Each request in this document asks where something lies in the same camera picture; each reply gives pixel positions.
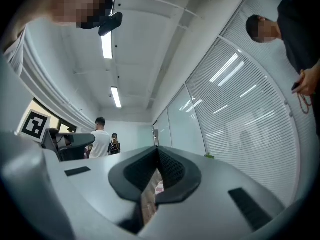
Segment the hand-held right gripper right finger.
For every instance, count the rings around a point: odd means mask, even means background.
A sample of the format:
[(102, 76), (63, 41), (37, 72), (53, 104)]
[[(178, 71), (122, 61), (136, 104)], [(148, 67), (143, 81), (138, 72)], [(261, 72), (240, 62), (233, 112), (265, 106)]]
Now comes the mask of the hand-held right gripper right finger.
[(144, 240), (241, 240), (284, 209), (267, 188), (234, 166), (176, 148), (164, 147), (193, 162), (201, 183), (184, 201), (159, 205), (139, 232)]

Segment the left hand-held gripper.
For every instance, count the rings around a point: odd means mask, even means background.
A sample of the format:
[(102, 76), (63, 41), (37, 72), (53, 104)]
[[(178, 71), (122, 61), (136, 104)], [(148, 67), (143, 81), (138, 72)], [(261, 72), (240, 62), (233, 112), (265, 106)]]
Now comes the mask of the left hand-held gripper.
[(60, 162), (83, 160), (86, 147), (96, 140), (91, 133), (59, 133), (51, 127), (52, 117), (29, 109), (20, 127), (20, 134), (53, 151)]

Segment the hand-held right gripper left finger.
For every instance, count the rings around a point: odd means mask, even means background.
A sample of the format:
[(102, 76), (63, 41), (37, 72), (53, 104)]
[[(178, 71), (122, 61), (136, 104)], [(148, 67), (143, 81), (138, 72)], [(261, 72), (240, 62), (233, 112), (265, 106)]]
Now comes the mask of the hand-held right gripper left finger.
[(88, 226), (111, 223), (138, 234), (144, 227), (142, 196), (156, 169), (156, 146), (102, 158), (60, 162), (45, 151), (54, 190), (71, 220), (84, 216)]

